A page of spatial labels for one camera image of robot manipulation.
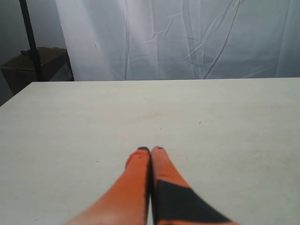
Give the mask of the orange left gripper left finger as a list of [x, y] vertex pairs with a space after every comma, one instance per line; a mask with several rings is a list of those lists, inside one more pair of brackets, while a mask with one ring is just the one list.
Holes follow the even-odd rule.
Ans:
[[67, 225], [145, 225], [149, 206], [150, 151], [139, 147], [109, 190]]

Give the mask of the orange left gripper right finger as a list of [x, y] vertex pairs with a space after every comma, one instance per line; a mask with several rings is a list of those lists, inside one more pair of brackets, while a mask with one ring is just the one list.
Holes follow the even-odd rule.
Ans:
[[207, 204], [183, 179], [166, 150], [151, 151], [152, 215], [156, 225], [236, 225]]

